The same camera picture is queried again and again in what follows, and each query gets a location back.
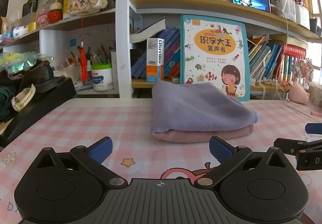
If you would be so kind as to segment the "children's picture book teal border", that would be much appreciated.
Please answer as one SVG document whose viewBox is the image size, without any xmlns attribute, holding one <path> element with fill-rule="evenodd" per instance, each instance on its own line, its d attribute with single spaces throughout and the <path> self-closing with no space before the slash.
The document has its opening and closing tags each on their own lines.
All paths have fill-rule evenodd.
<svg viewBox="0 0 322 224">
<path fill-rule="evenodd" d="M 244 23 L 182 15 L 180 83 L 211 83 L 239 101 L 250 99 L 248 41 Z"/>
</svg>

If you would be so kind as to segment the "cream wrist watch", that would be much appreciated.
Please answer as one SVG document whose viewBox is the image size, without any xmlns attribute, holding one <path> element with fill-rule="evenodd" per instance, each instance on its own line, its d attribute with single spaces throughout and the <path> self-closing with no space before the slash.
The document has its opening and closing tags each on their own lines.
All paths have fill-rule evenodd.
<svg viewBox="0 0 322 224">
<path fill-rule="evenodd" d="M 29 88 L 25 88 L 17 96 L 11 100 L 11 105 L 16 112 L 20 112 L 26 107 L 31 99 L 33 99 L 36 92 L 34 84 L 31 84 Z"/>
</svg>

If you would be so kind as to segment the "iridescent green wrapping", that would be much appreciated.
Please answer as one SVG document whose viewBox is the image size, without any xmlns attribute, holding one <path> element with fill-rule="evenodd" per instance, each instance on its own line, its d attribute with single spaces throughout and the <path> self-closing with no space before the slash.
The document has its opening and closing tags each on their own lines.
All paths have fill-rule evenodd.
<svg viewBox="0 0 322 224">
<path fill-rule="evenodd" d="M 15 74 L 35 66 L 37 60 L 51 62 L 53 59 L 53 56 L 36 52 L 3 53 L 1 55 L 1 70 L 5 69 L 8 74 Z"/>
</svg>

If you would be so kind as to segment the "pink pen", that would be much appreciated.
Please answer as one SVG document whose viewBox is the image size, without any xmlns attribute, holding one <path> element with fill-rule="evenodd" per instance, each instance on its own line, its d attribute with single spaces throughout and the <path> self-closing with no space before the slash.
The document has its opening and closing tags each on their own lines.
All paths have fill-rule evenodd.
<svg viewBox="0 0 322 224">
<path fill-rule="evenodd" d="M 316 111 L 311 111 L 311 115 L 322 117 L 322 113 Z"/>
</svg>

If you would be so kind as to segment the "white orange medicine box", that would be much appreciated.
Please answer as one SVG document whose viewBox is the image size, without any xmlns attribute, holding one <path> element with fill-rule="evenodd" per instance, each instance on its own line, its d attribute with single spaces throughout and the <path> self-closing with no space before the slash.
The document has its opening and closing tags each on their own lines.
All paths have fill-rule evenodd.
<svg viewBox="0 0 322 224">
<path fill-rule="evenodd" d="M 164 39 L 149 38 L 146 53 L 146 81 L 157 83 L 164 78 Z"/>
</svg>

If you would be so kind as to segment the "black box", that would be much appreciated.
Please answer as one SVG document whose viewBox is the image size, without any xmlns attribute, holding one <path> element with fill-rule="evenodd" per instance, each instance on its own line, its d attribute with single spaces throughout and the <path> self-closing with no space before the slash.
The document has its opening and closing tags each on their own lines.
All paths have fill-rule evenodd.
<svg viewBox="0 0 322 224">
<path fill-rule="evenodd" d="M 1 133 L 1 147 L 5 148 L 43 116 L 75 95 L 76 91 L 71 78 L 65 77 L 60 77 L 58 85 L 50 91 L 35 94 L 31 102 L 17 113 Z"/>
</svg>

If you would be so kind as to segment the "white power adapter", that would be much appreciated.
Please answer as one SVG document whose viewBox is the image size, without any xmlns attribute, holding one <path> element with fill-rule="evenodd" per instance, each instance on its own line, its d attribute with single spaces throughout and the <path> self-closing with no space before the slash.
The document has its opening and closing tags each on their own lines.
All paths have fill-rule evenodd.
<svg viewBox="0 0 322 224">
<path fill-rule="evenodd" d="M 255 87 L 256 86 L 256 79 L 250 78 L 250 86 Z"/>
</svg>

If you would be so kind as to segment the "dark green garment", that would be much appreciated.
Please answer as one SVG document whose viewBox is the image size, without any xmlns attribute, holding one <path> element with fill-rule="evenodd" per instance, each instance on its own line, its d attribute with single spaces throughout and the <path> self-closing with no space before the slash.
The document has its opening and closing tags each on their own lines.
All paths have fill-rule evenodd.
<svg viewBox="0 0 322 224">
<path fill-rule="evenodd" d="M 7 122 L 16 115 L 11 101 L 16 96 L 16 88 L 14 86 L 1 86 L 0 90 L 0 121 Z"/>
</svg>

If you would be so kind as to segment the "purple and pink sweater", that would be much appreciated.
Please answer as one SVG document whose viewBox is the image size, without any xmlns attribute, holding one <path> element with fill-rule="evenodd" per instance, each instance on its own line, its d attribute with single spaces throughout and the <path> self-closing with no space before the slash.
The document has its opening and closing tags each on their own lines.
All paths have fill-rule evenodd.
<svg viewBox="0 0 322 224">
<path fill-rule="evenodd" d="M 255 111 L 211 83 L 172 84 L 152 88 L 153 137 L 174 143 L 202 143 L 250 135 L 259 120 Z"/>
</svg>

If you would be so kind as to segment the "pink plush toy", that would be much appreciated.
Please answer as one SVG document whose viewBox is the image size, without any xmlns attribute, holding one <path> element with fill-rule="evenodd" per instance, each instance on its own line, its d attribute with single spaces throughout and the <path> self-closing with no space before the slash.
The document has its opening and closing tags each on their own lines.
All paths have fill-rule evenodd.
<svg viewBox="0 0 322 224">
<path fill-rule="evenodd" d="M 304 90 L 302 85 L 294 82 L 289 90 L 289 100 L 294 103 L 306 105 L 310 100 L 310 94 Z"/>
</svg>

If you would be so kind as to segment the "red round jar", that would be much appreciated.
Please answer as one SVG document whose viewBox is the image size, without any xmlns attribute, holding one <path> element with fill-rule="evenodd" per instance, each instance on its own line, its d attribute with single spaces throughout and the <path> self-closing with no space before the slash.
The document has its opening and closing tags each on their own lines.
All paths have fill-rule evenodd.
<svg viewBox="0 0 322 224">
<path fill-rule="evenodd" d="M 51 4 L 49 8 L 49 12 L 47 14 L 48 22 L 56 23 L 63 19 L 63 12 L 62 12 L 62 4 L 60 2 L 54 2 Z"/>
</svg>

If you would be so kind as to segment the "white bookshelf frame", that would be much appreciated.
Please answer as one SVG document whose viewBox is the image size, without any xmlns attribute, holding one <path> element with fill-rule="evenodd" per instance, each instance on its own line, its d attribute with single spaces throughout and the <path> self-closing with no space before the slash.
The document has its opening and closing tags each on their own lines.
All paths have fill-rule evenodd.
<svg viewBox="0 0 322 224">
<path fill-rule="evenodd" d="M 149 22 L 166 18 L 166 24 L 179 23 L 181 15 L 199 15 L 236 20 L 247 27 L 262 30 L 265 33 L 288 33 L 290 36 L 306 42 L 321 42 L 321 38 L 309 29 L 293 21 L 285 20 L 274 14 L 243 7 L 231 2 L 219 0 L 116 0 L 115 8 L 94 13 L 80 13 L 61 21 L 48 24 L 15 38 L 1 47 L 4 53 L 22 53 L 31 50 L 33 42 L 38 43 L 42 54 L 52 56 L 52 66 L 59 65 L 70 57 L 71 32 L 76 30 L 81 37 L 88 27 L 108 27 L 113 25 L 112 35 L 103 34 L 116 43 L 118 89 L 107 92 L 94 90 L 82 91 L 81 97 L 132 97 L 132 79 L 130 51 L 136 49 L 129 41 L 130 23 L 135 31 L 144 28 Z"/>
</svg>

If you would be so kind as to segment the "red tassel ornament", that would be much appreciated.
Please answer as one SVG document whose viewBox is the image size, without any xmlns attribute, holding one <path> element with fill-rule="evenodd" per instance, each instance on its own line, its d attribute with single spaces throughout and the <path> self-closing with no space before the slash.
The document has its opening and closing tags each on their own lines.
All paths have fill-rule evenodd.
<svg viewBox="0 0 322 224">
<path fill-rule="evenodd" d="M 81 81 L 87 82 L 89 80 L 88 71 L 87 71 L 87 57 L 84 50 L 84 40 L 81 39 L 81 48 L 80 48 L 80 66 L 81 66 Z"/>
</svg>

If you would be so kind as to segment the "red thick dictionary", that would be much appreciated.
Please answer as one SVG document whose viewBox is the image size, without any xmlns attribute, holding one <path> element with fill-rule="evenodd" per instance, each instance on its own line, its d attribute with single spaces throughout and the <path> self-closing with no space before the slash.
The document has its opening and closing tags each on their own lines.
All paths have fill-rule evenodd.
<svg viewBox="0 0 322 224">
<path fill-rule="evenodd" d="M 302 47 L 298 47 L 296 45 L 284 45 L 282 53 L 289 57 L 295 57 L 299 59 L 305 59 L 306 58 L 306 49 Z"/>
</svg>

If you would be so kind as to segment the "white tub green lid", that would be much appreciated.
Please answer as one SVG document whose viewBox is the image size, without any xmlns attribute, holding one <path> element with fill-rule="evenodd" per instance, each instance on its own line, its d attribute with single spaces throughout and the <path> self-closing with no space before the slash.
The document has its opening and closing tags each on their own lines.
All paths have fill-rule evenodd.
<svg viewBox="0 0 322 224">
<path fill-rule="evenodd" d="M 110 63 L 91 66 L 93 89 L 97 92 L 113 90 L 112 65 Z"/>
</svg>

